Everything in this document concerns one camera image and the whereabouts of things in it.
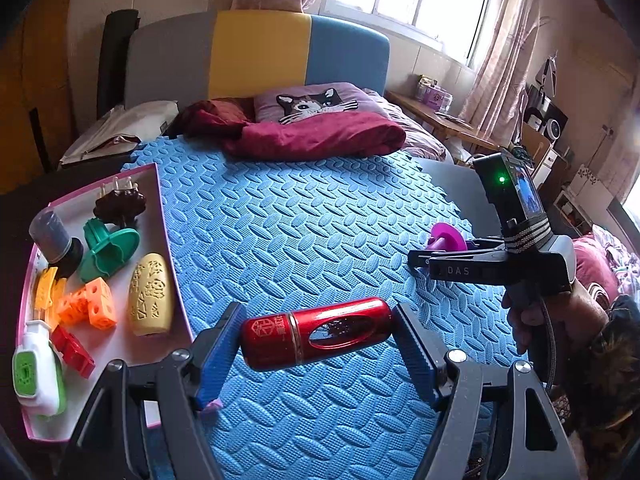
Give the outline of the person right hand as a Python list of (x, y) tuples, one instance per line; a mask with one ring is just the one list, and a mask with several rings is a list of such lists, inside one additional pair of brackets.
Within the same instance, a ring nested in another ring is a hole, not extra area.
[[(580, 281), (574, 281), (571, 292), (544, 300), (548, 318), (552, 324), (563, 324), (573, 348), (582, 348), (599, 335), (608, 324), (608, 315), (594, 300)], [(533, 328), (546, 324), (540, 304), (518, 310), (506, 292), (501, 307), (508, 310), (508, 323), (516, 343), (516, 352), (524, 354), (533, 339)]]

